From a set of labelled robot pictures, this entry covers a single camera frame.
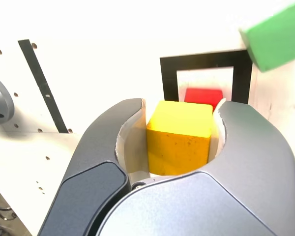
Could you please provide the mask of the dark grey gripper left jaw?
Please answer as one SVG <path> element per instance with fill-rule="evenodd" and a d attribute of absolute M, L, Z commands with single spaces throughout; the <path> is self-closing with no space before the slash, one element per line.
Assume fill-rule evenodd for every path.
<path fill-rule="evenodd" d="M 146 105 L 126 99 L 81 137 L 41 226 L 41 236 L 94 236 L 109 210 L 149 177 Z"/>

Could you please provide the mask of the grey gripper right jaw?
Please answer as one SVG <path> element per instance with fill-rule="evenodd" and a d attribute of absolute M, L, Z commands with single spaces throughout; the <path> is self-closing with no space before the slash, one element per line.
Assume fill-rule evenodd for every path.
<path fill-rule="evenodd" d="M 295 236 L 295 157 L 249 105 L 218 111 L 225 144 L 205 166 L 144 185 L 106 214 L 97 236 Z"/>

